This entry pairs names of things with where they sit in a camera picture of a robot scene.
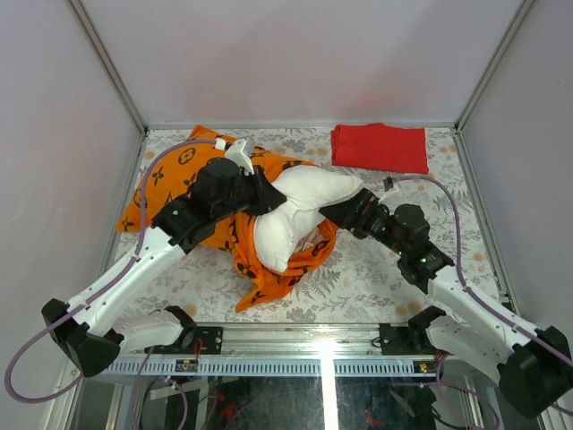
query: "white cloth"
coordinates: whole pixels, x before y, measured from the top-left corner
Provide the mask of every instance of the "white cloth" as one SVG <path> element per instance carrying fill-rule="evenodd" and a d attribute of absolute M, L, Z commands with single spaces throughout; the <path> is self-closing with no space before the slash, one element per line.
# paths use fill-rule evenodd
<path fill-rule="evenodd" d="M 363 181 L 315 166 L 296 166 L 272 184 L 286 202 L 256 219 L 254 245 L 261 263 L 282 273 L 299 241 L 324 221 L 319 209 L 354 196 Z"/>

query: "orange cloth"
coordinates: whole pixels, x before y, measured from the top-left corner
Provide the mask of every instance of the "orange cloth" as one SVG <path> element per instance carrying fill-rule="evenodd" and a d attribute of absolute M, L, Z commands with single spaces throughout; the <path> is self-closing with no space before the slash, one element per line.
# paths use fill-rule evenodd
<path fill-rule="evenodd" d="M 217 132 L 197 125 L 189 139 L 225 139 L 234 142 L 235 138 L 224 136 Z M 187 192 L 197 171 L 207 164 L 209 159 L 223 157 L 224 151 L 217 150 L 209 143 L 190 143 L 179 150 L 167 154 L 150 174 L 145 190 L 147 210 L 145 225 L 151 223 L 153 217 L 176 196 Z M 265 176 L 273 182 L 287 168 L 305 164 L 313 166 L 308 161 L 283 157 L 261 147 L 255 146 L 252 153 L 253 165 L 261 166 Z M 125 209 L 115 228 L 119 231 L 138 231 L 140 228 L 141 182 L 138 185 L 132 201 Z M 319 225 L 324 240 L 304 251 L 294 253 L 288 262 L 284 273 L 276 273 L 264 267 L 254 248 L 253 229 L 254 219 L 246 213 L 223 219 L 215 228 L 215 234 L 203 245 L 231 252 L 235 259 L 235 269 L 254 283 L 251 291 L 237 305 L 236 311 L 241 312 L 259 303 L 270 302 L 286 296 L 302 276 L 319 267 L 330 255 L 336 243 L 336 225 L 328 220 Z"/>

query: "metal corner post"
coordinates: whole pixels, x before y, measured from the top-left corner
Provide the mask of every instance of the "metal corner post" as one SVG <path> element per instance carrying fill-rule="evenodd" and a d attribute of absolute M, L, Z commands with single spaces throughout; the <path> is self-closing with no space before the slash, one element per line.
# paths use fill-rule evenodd
<path fill-rule="evenodd" d="M 101 37 L 96 30 L 96 27 L 88 14 L 83 2 L 81 0 L 66 0 L 72 9 L 78 23 L 80 24 L 81 30 L 85 34 L 87 40 L 89 41 L 91 47 L 93 48 L 96 56 L 98 57 L 99 63 L 101 64 L 104 72 L 109 78 L 111 84 L 117 91 L 117 95 L 125 106 L 127 113 L 133 121 L 133 124 L 140 132 L 144 135 L 147 132 L 147 124 L 145 119 L 141 115 L 140 110 L 135 105 L 127 87 L 125 86 L 124 80 L 117 71 L 114 62 L 112 61 L 109 53 L 107 52 L 106 46 L 104 45 Z"/>
<path fill-rule="evenodd" d="M 490 83 L 491 78 L 495 74 L 495 71 L 500 66 L 501 60 L 505 56 L 508 51 L 511 42 L 516 37 L 519 29 L 526 21 L 527 16 L 531 12 L 532 8 L 535 6 L 538 0 L 522 0 L 521 5 L 518 7 L 511 23 L 509 24 L 508 28 L 506 29 L 503 37 L 501 38 L 500 43 L 496 47 L 490 62 L 485 67 L 483 71 L 482 77 L 478 81 L 477 85 L 475 86 L 474 92 L 472 93 L 471 97 L 469 98 L 464 110 L 460 114 L 458 120 L 456 121 L 455 128 L 457 130 L 463 130 L 466 126 L 467 120 L 472 115 L 475 106 L 477 105 L 478 101 L 483 95 L 483 92 L 487 88 L 488 84 Z"/>

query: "patterned table surface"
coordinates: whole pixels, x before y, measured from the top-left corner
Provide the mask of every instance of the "patterned table surface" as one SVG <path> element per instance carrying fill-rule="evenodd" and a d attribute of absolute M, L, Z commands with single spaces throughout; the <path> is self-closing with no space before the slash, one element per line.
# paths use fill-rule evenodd
<path fill-rule="evenodd" d="M 270 151 L 308 159 L 327 170 L 359 176 L 364 186 L 379 196 L 383 194 L 381 181 L 387 173 L 332 166 L 330 129 L 220 132 L 252 137 Z M 189 133 L 189 130 L 151 132 L 138 177 L 156 155 L 184 141 Z M 427 129 L 426 144 L 430 175 L 454 193 L 460 208 L 466 277 L 497 299 L 498 289 L 449 129 Z M 454 256 L 454 217 L 443 192 L 423 181 L 400 183 L 400 188 L 403 197 L 396 204 L 421 205 L 432 226 L 431 240 L 446 254 Z M 122 234 L 116 257 L 127 252 L 135 241 L 135 234 Z M 238 314 L 235 306 L 250 290 L 251 282 L 235 272 L 230 254 L 201 246 L 153 280 L 124 316 L 179 305 L 196 321 L 205 323 L 401 323 L 431 301 L 402 279 L 396 260 L 394 253 L 374 240 L 358 241 L 348 232 L 340 231 L 329 259 L 318 270 L 307 274 L 289 296 Z"/>

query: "folded red towel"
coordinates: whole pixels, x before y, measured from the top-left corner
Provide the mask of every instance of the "folded red towel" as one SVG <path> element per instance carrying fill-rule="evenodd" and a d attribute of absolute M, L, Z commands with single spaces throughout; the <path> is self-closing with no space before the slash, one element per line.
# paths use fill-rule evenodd
<path fill-rule="evenodd" d="M 384 124 L 337 125 L 331 133 L 332 164 L 401 173 L 428 173 L 423 128 Z"/>

